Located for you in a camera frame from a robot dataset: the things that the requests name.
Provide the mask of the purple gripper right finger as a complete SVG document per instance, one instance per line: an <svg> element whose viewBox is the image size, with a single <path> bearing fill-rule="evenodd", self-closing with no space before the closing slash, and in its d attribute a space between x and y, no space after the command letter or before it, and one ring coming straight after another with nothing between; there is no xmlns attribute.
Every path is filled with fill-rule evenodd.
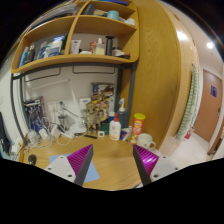
<svg viewBox="0 0 224 224"><path fill-rule="evenodd" d="M166 155L158 156L138 145L133 146L133 157L143 186L179 170Z"/></svg>

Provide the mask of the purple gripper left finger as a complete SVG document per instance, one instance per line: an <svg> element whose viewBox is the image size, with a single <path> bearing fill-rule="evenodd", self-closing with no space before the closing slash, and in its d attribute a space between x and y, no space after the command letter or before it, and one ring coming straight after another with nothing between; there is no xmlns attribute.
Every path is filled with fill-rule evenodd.
<svg viewBox="0 0 224 224"><path fill-rule="evenodd" d="M46 168L56 176L82 186L93 156L93 145L85 146L69 156L59 155Z"/></svg>

